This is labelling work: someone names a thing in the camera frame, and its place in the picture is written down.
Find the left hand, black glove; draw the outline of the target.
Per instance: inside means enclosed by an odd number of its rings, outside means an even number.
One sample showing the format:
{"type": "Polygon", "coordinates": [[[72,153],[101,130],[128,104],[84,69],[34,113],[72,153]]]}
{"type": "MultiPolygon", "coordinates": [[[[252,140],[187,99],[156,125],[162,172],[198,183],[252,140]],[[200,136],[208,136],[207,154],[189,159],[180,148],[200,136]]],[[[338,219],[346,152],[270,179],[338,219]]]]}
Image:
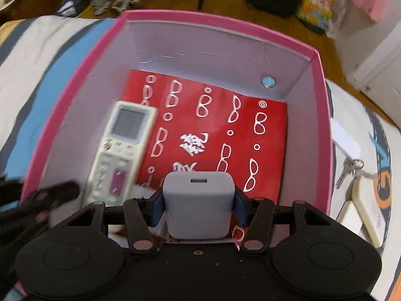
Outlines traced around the left hand, black glove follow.
{"type": "Polygon", "coordinates": [[[78,198],[80,188],[67,181],[32,192],[17,207],[1,211],[1,298],[15,286],[18,252],[49,229],[50,212],[78,198]]]}

